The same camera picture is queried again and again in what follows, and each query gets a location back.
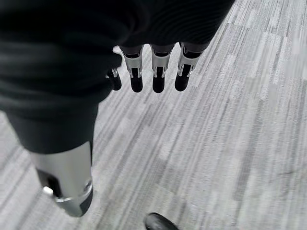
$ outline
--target black sleeve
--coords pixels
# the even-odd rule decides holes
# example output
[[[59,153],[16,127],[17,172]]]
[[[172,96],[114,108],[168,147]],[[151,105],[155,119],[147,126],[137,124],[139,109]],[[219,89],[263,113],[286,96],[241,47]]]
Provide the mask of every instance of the black sleeve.
[[[146,28],[139,0],[1,0],[0,110],[21,144],[55,153],[93,141],[112,49]]]

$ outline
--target robotic hand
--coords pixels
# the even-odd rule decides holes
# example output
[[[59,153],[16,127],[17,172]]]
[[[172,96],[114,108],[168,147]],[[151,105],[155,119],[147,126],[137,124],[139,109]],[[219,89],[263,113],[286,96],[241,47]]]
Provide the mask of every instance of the robotic hand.
[[[113,47],[121,48],[131,87],[140,92],[142,48],[150,44],[153,91],[160,93],[180,42],[175,88],[184,91],[234,0],[107,0],[104,7],[95,0],[44,1],[1,6],[0,109],[29,150],[43,191],[80,217],[93,199],[98,104],[121,88],[121,57]]]
[[[151,45],[152,48],[152,68],[153,68],[153,91],[161,93],[165,84],[165,72],[168,68],[169,59],[172,49],[175,44],[167,46]],[[206,44],[192,44],[192,43],[180,43],[181,53],[178,62],[178,73],[175,82],[175,88],[178,91],[184,91],[188,85],[191,72],[195,69],[195,66],[203,53],[208,47]],[[142,49],[143,46],[135,47],[121,47],[124,59],[126,61],[127,69],[130,74],[131,87],[133,91],[140,92],[143,88],[142,82]],[[118,90],[121,87],[118,74],[110,75],[116,76],[110,77],[114,85],[113,90]]]

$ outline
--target floor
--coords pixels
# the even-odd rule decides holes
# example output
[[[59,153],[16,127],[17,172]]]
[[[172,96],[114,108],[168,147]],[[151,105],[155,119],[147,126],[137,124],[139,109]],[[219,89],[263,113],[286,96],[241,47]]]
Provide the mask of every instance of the floor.
[[[100,105],[92,206],[68,217],[40,190],[0,114],[2,230],[143,230],[159,212],[181,230],[307,226],[307,2],[237,0],[185,92],[123,88]]]

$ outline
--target black sweater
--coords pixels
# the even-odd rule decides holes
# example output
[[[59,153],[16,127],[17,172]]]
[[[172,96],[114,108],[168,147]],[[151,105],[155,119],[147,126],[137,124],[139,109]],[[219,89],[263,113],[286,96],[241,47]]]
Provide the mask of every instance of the black sweater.
[[[56,116],[98,104],[114,46],[207,43],[234,0],[1,0],[0,110]]]

